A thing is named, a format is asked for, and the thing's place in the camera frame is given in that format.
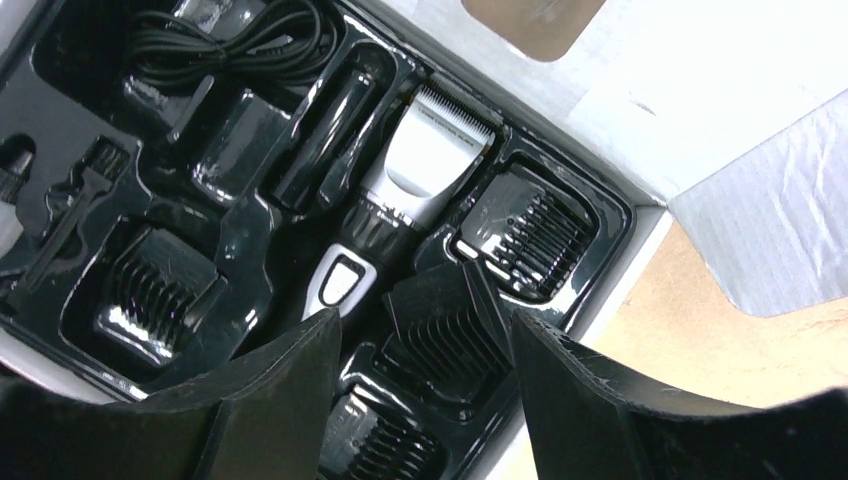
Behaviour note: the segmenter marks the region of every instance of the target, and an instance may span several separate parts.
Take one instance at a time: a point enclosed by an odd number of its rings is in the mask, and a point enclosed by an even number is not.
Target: black power cord
[[[274,0],[229,40],[216,40],[174,15],[142,11],[130,23],[126,62],[139,80],[163,91],[191,89],[219,73],[260,92],[308,86],[341,37],[338,25],[313,2]]]

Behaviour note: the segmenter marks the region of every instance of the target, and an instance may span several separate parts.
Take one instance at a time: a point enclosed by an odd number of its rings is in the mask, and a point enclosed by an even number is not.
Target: black plastic tray
[[[340,205],[385,142],[412,91],[424,83],[486,112],[483,120],[496,128],[497,140],[439,227],[399,269],[397,280],[461,261],[452,239],[476,200],[496,175],[526,169],[551,190],[579,202],[595,235],[551,302],[522,302],[508,293],[502,299],[509,312],[530,309],[569,332],[585,330],[587,325],[574,319],[626,241],[634,211],[614,187],[537,138],[507,109],[491,105],[421,57],[414,45],[353,3],[333,6],[344,29],[341,46],[302,99],[272,104],[217,76],[183,96],[151,94],[123,70],[126,17],[114,4],[168,11],[175,2],[44,0],[45,7],[34,10],[42,12],[37,21],[18,37],[7,63],[0,66],[0,142],[24,136],[36,150],[17,204],[25,233],[0,259],[6,292],[68,211],[68,193],[79,187],[81,160],[92,145],[110,142],[131,159],[114,188],[84,212],[78,242],[51,264],[22,308],[14,311],[0,302],[0,323],[14,336],[128,401],[207,372],[273,338],[286,328],[286,305],[327,247]],[[112,5],[112,10],[102,10],[103,5]],[[243,8],[256,5],[245,0]],[[89,15],[95,6],[101,8],[100,16]],[[351,65],[378,81],[380,100],[333,163],[321,187],[324,200],[293,213],[274,201],[269,182],[285,171],[287,160],[320,118],[327,95]],[[209,165],[218,167],[215,173],[199,177],[201,167]],[[205,257],[226,284],[180,354],[160,369],[123,358],[87,321],[96,308],[92,298],[108,287],[110,277],[102,272],[150,228],[167,230]],[[393,348],[391,323],[379,298],[368,308],[370,327],[345,333],[338,396],[355,386],[367,389],[373,401],[422,425],[446,452],[441,478],[457,478],[518,412],[514,373],[485,385],[484,398],[470,410],[434,406],[393,370],[386,353]]]

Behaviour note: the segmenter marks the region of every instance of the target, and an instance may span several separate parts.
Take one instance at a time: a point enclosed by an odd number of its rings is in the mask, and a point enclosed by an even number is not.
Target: brown surface
[[[848,299],[745,315],[675,224],[594,348],[675,387],[767,407],[848,385]],[[524,447],[506,478],[536,478]]]
[[[530,58],[552,62],[571,48],[604,0],[462,0],[462,4]]]

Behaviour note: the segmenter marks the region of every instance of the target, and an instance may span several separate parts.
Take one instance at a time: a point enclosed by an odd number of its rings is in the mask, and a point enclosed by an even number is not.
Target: box lid
[[[512,20],[526,30],[570,8],[529,1]],[[543,133],[569,134],[668,205],[743,311],[848,294],[844,3],[606,0],[564,56],[542,62],[460,0],[360,2],[405,20],[500,87],[466,75],[483,93],[540,113]]]

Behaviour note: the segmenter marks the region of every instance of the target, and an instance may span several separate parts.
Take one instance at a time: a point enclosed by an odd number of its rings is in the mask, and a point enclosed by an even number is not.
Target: cardboard box
[[[32,3],[0,2],[0,55]],[[584,343],[603,330],[672,215],[745,312],[775,315],[848,294],[848,218],[840,215],[848,204],[840,188],[848,180],[848,7],[356,3],[547,139],[591,159],[637,203],[633,239],[584,313],[594,319]],[[107,400],[4,332],[0,352],[46,388]],[[475,477],[503,478],[527,441],[522,424],[512,420]]]

